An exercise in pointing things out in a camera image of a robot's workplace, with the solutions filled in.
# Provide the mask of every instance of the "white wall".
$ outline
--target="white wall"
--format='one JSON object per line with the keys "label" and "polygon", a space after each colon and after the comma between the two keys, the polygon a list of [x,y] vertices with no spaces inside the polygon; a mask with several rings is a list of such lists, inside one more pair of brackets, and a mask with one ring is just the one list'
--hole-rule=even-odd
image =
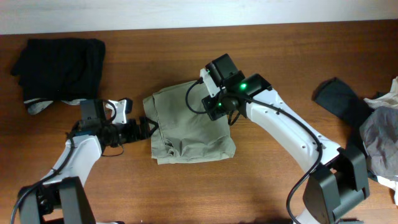
{"label": "white wall", "polygon": [[0,34],[398,18],[398,0],[0,0]]}

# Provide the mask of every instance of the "green cloth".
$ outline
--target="green cloth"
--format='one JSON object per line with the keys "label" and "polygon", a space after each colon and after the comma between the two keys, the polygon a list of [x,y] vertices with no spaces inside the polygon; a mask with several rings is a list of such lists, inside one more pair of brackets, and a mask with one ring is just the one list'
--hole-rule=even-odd
{"label": "green cloth", "polygon": [[[218,161],[235,154],[226,116],[211,121],[186,106],[185,94],[193,83],[170,86],[144,99],[146,116],[159,124],[151,136],[152,158],[158,164]],[[197,85],[188,102],[194,110],[204,111],[201,99],[207,95],[206,86]]]}

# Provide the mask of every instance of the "wooden table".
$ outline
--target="wooden table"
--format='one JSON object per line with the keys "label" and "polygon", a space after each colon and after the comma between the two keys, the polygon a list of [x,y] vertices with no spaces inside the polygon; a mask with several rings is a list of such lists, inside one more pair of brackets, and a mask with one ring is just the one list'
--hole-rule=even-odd
{"label": "wooden table", "polygon": [[[311,100],[338,77],[359,95],[388,91],[398,74],[398,21],[331,22],[199,29],[125,30],[0,36],[0,222],[9,221],[18,190],[39,180],[64,149],[78,106],[56,102],[31,116],[19,77],[9,74],[28,38],[97,38],[106,43],[99,96],[142,100],[163,87],[196,80],[210,60],[229,53],[246,76],[260,73],[285,102],[328,138],[345,146],[349,127]],[[303,172],[263,129],[240,118],[231,128],[233,159],[158,166],[150,140],[101,158],[85,185],[98,221],[238,223],[288,218],[285,200]],[[346,218],[397,223],[392,191],[370,182],[371,196]],[[292,209],[303,209],[303,187]]]}

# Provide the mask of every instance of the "gray folded cloth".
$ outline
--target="gray folded cloth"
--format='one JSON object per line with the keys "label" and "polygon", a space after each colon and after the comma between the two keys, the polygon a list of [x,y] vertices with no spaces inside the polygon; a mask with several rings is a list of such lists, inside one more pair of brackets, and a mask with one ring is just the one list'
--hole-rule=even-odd
{"label": "gray folded cloth", "polygon": [[359,132],[369,154],[368,169],[377,176],[398,181],[398,110],[379,107]]}
{"label": "gray folded cloth", "polygon": [[[144,99],[146,116],[159,124],[151,136],[152,158],[158,164],[218,161],[235,154],[226,116],[211,121],[207,114],[187,108],[185,94],[193,83],[170,86]],[[207,95],[206,86],[197,85],[188,102],[194,110],[204,111],[201,99]]]}

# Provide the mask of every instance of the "green light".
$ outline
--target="green light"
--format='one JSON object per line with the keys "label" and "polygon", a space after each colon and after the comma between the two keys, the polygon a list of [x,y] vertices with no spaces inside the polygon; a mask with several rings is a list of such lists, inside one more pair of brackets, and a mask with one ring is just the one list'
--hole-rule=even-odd
{"label": "green light", "polygon": [[247,87],[246,83],[241,84],[241,90],[244,90]]}

